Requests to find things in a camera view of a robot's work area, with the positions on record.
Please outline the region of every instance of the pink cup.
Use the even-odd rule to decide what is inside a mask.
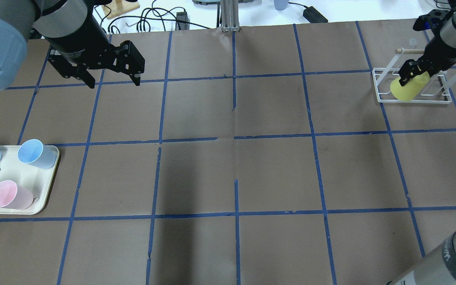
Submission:
[[[11,180],[0,182],[0,208],[27,209],[33,203],[33,193]]]

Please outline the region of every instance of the white tray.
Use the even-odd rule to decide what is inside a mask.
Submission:
[[[34,195],[33,204],[24,210],[0,208],[0,215],[34,215],[44,207],[54,173],[59,162],[59,150],[55,146],[46,146],[57,155],[56,163],[49,169],[41,169],[19,161],[17,152],[20,146],[0,146],[2,159],[0,161],[0,182],[12,180],[24,186]]]

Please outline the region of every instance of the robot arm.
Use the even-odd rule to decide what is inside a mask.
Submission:
[[[432,76],[456,63],[456,11],[433,10],[416,20],[413,29],[432,29],[434,38],[425,47],[423,56],[402,65],[399,71],[401,86],[420,74],[428,72]]]
[[[119,47],[108,42],[92,16],[95,4],[94,0],[0,0],[0,90],[11,85],[27,55],[31,27],[51,44],[48,61],[61,76],[94,88],[87,70],[108,68],[140,85],[143,56],[130,40]]]

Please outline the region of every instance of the white floor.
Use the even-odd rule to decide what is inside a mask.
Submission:
[[[292,0],[306,6],[314,6],[329,22],[365,21],[385,19],[409,19],[427,14],[435,8],[434,0]],[[139,16],[142,10],[150,7],[152,0],[138,0],[140,9],[125,15]],[[216,27],[217,5],[198,5],[192,0],[157,0],[154,7],[171,9],[181,6],[188,12],[190,21],[206,27]],[[97,11],[103,16],[101,7]],[[175,9],[174,14],[182,9]],[[289,4],[284,11],[274,8],[273,0],[254,0],[253,2],[239,3],[239,22],[241,26],[285,25],[308,23],[302,16],[304,8]],[[103,28],[107,29],[113,19],[105,19]],[[138,18],[122,18],[116,20],[114,25],[121,33],[136,32],[136,26],[127,27],[136,23]],[[150,21],[151,31],[163,31],[161,21]],[[165,23],[167,30],[175,29],[175,22]],[[191,25],[190,29],[202,29]]]

